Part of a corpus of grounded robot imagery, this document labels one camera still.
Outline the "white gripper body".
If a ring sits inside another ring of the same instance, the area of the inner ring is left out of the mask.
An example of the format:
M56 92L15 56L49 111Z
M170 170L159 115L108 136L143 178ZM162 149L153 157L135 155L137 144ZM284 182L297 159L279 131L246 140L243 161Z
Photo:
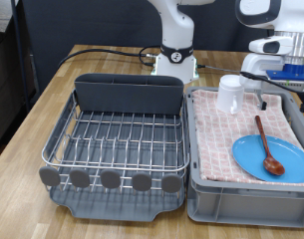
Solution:
M242 63L241 71L251 73L253 75L266 76L267 70L281 71L283 62L280 56L262 55L251 53L248 54ZM276 90L276 87L262 82L254 81L243 76L240 77L240 84L245 90Z

